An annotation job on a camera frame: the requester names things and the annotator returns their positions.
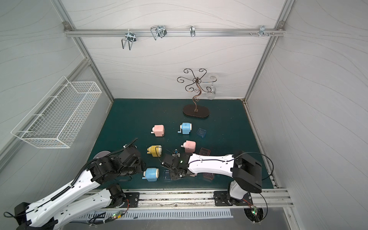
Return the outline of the yellow pencil sharpener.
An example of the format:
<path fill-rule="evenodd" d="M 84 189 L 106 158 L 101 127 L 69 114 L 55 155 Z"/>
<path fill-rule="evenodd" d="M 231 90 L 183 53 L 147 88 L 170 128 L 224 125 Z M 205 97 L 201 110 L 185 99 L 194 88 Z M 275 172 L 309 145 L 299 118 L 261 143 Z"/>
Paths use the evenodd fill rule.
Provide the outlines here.
<path fill-rule="evenodd" d="M 147 154 L 150 154 L 152 157 L 161 157 L 162 155 L 162 146 L 161 145 L 152 145 L 147 148 Z"/>

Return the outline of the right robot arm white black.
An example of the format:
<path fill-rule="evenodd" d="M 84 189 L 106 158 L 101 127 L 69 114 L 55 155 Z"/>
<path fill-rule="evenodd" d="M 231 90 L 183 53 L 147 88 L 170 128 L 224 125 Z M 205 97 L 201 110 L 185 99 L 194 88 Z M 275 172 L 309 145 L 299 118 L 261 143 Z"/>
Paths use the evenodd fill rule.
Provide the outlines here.
<path fill-rule="evenodd" d="M 177 179 L 199 173 L 225 175 L 233 179 L 228 196 L 242 200 L 246 193 L 262 193 L 262 164 L 247 152 L 223 156 L 205 156 L 195 153 L 181 156 L 166 155 L 161 165 Z"/>

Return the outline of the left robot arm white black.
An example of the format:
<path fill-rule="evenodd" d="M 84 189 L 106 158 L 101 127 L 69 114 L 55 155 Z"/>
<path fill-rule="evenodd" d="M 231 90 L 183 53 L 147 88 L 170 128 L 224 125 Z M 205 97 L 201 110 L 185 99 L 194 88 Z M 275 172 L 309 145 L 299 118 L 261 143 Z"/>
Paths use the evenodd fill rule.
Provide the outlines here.
<path fill-rule="evenodd" d="M 144 171 L 145 163 L 134 142 L 103 157 L 88 161 L 74 179 L 33 203 L 23 202 L 14 213 L 4 212 L 5 218 L 14 218 L 19 230 L 58 230 L 78 217 L 97 209 L 119 208 L 128 199 L 118 183 L 120 176 L 131 177 Z M 111 183 L 97 194 L 81 199 L 81 196 L 105 183 Z"/>

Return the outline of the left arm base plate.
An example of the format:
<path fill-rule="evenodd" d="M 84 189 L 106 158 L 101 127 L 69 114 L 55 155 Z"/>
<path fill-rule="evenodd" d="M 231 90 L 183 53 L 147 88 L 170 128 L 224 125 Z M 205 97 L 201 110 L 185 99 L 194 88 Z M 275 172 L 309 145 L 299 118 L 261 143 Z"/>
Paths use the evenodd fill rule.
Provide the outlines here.
<path fill-rule="evenodd" d="M 107 208 L 137 208 L 140 194 L 138 192 L 120 193 L 113 196 L 113 199 Z"/>

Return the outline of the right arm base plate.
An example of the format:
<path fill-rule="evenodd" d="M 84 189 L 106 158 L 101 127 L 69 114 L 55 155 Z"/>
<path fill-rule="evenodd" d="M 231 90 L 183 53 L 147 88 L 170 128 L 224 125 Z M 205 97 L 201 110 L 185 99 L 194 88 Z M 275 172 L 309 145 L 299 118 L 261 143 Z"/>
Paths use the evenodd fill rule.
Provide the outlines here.
<path fill-rule="evenodd" d="M 214 191 L 213 194 L 216 207 L 225 206 L 253 206 L 253 200 L 251 193 L 246 193 L 242 199 L 235 199 L 225 191 Z"/>

